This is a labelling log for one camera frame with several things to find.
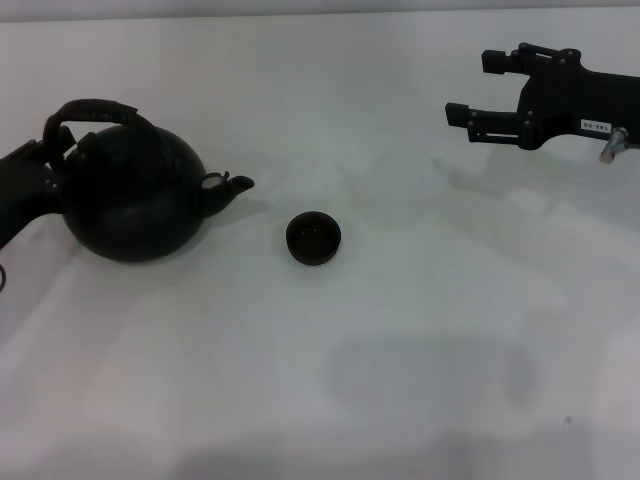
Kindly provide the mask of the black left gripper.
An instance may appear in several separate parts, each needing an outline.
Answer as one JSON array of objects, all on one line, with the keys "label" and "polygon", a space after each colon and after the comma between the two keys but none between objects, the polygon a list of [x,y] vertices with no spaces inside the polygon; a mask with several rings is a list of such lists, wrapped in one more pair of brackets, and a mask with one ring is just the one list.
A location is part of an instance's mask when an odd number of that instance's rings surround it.
[{"label": "black left gripper", "polygon": [[[64,155],[73,146],[70,128],[61,126],[58,152]],[[1,248],[31,221],[63,212],[49,160],[42,140],[30,140],[1,159]],[[82,137],[63,163],[66,173],[96,173],[99,167],[100,142],[94,132]]]}]

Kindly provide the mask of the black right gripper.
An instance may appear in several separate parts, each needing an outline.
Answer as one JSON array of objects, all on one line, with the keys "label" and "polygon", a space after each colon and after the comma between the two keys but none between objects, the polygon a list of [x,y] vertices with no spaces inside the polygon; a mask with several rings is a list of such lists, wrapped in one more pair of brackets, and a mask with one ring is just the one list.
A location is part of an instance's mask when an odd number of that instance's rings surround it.
[{"label": "black right gripper", "polygon": [[523,74],[517,112],[472,109],[449,102],[449,126],[464,128],[471,143],[518,145],[537,150],[548,140],[576,135],[607,141],[616,129],[624,144],[639,146],[639,79],[585,68],[580,51],[522,42],[510,53],[485,50],[483,71]]}]

